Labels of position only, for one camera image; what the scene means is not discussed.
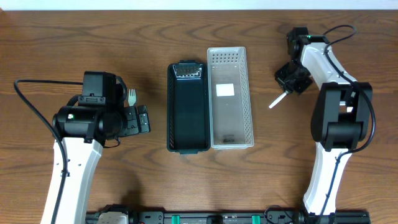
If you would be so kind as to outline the mint green plastic fork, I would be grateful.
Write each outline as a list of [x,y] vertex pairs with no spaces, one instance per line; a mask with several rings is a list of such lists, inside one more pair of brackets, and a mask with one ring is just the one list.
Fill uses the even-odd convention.
[[128,98],[127,98],[129,106],[134,106],[137,101],[137,95],[135,89],[129,89]]

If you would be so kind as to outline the white plastic spoon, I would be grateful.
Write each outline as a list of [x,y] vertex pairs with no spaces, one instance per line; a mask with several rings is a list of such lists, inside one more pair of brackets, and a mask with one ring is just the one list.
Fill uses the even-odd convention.
[[269,109],[272,109],[275,105],[277,105],[281,100],[283,100],[289,94],[288,91],[283,92],[280,96],[278,96],[270,105]]

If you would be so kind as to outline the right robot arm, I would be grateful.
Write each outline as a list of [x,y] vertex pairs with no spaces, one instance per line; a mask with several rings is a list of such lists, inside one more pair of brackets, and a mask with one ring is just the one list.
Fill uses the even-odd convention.
[[326,34],[311,35],[305,27],[294,27],[287,34],[287,45],[290,62],[275,73],[282,96],[301,94],[312,83],[320,90],[310,123],[316,157],[303,204],[309,215],[329,216],[336,210],[336,195],[348,159],[373,140],[373,88],[343,68]]

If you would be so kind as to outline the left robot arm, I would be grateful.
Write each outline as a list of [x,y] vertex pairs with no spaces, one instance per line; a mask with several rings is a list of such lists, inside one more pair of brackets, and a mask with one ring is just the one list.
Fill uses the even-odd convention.
[[82,87],[53,116],[57,138],[42,223],[84,223],[106,142],[150,132],[146,106],[135,106],[136,93],[121,77],[86,71]]

